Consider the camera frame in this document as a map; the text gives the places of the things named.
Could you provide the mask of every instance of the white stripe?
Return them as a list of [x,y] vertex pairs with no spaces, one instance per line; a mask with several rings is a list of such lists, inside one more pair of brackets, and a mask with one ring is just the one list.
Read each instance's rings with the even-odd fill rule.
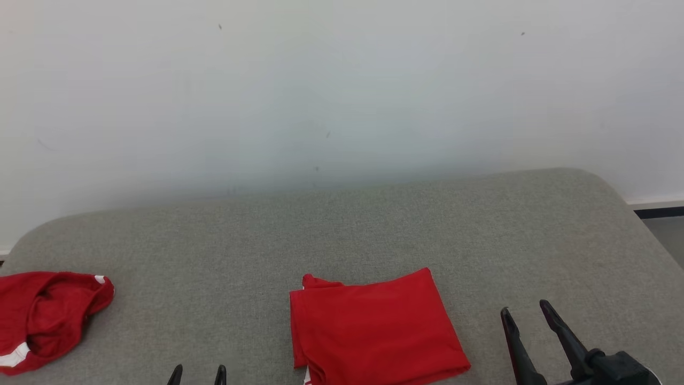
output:
[[29,353],[29,345],[22,343],[17,346],[16,349],[5,356],[0,356],[0,367],[10,367],[13,368],[19,365],[20,362],[26,359],[26,355]]
[[306,375],[304,376],[304,385],[309,385],[311,383],[311,374],[308,372],[308,367],[306,367]]

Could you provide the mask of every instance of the gray fabric surface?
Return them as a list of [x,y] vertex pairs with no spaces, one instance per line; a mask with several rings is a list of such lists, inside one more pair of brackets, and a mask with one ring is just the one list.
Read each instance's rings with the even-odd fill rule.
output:
[[684,378],[684,271],[601,179],[551,169],[363,190],[240,197],[52,221],[3,275],[108,276],[114,302],[62,359],[2,384],[300,385],[288,291],[305,273],[347,284],[427,266],[473,368],[444,384],[514,383],[509,306],[550,384],[569,367],[538,300],[588,347],[624,349],[666,384]]
[[644,224],[679,266],[684,267],[684,216],[644,219]]

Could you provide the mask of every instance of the white wall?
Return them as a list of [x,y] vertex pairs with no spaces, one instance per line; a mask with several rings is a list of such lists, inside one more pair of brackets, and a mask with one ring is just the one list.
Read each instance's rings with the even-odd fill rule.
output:
[[681,0],[2,1],[0,249],[65,214],[374,177],[574,166],[631,201],[684,199],[683,15]]

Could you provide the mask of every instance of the gray cushion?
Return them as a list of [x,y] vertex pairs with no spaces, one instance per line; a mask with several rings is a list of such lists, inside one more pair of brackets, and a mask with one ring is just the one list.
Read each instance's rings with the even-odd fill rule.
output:
[[82,343],[2,384],[300,385],[288,292],[305,273],[347,284],[427,266],[473,368],[445,384],[514,382],[509,306],[549,383],[569,366],[538,300],[576,335],[624,349],[666,383],[684,378],[684,271],[622,199],[571,169],[351,191],[238,197],[58,219],[28,233],[0,273],[108,276],[114,302]]

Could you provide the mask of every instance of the crumpled red shirt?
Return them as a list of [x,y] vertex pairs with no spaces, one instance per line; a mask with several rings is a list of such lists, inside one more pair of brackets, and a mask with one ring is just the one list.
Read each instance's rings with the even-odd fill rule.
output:
[[63,356],[81,340],[86,318],[113,298],[114,285],[102,275],[0,277],[0,373],[32,371]]

